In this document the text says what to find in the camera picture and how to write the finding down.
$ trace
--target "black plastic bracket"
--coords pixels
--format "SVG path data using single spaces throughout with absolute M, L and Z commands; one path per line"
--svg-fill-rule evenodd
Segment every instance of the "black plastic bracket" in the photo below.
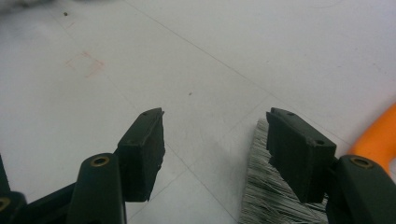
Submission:
M 287 110 L 272 108 L 267 120 L 270 163 L 300 202 L 321 203 L 324 172 L 333 162 L 335 143 Z

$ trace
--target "white bristles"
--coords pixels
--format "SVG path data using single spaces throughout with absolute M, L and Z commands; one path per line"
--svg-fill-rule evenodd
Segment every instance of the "white bristles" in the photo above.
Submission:
M 300 203 L 277 169 L 268 163 L 271 155 L 266 149 L 267 134 L 268 123 L 260 119 L 250 149 L 239 223 L 327 223 L 326 200 Z

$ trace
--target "stain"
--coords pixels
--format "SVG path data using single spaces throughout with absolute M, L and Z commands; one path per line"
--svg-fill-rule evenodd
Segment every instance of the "stain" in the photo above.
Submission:
M 91 56 L 87 51 L 75 55 L 70 60 L 65 62 L 66 66 L 70 67 L 75 73 L 80 74 L 86 78 L 93 77 L 100 73 L 105 67 L 105 63 L 99 61 Z

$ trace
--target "black plastic part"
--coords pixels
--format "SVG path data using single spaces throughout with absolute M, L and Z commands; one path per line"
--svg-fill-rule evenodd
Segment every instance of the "black plastic part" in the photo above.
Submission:
M 120 159 L 122 194 L 126 202 L 145 202 L 154 187 L 165 153 L 163 111 L 142 113 L 114 152 Z
M 361 164 L 353 162 L 356 158 Z M 354 223 L 396 223 L 396 185 L 381 166 L 363 157 L 343 156 L 336 177 Z
M 65 223 L 74 187 L 75 183 L 27 204 L 18 216 L 18 223 Z
M 126 223 L 117 156 L 103 153 L 81 164 L 66 223 Z
M 0 154 L 0 193 L 10 192 L 6 170 L 4 169 L 3 160 Z
M 271 108 L 267 120 L 270 163 L 301 203 L 321 203 L 324 173 L 333 162 L 335 143 L 287 110 Z
M 19 223 L 16 219 L 25 205 L 26 200 L 19 192 L 0 193 L 0 223 Z

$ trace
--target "scratch mark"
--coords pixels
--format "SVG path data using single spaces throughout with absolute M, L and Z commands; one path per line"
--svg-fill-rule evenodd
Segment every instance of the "scratch mark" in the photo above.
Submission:
M 313 7 L 313 8 L 335 7 L 335 6 L 337 6 L 338 4 L 342 3 L 343 1 L 344 1 L 344 0 L 340 0 L 340 1 L 338 1 L 338 2 L 335 2 L 334 4 L 331 4 L 331 5 L 325 6 L 325 7 Z

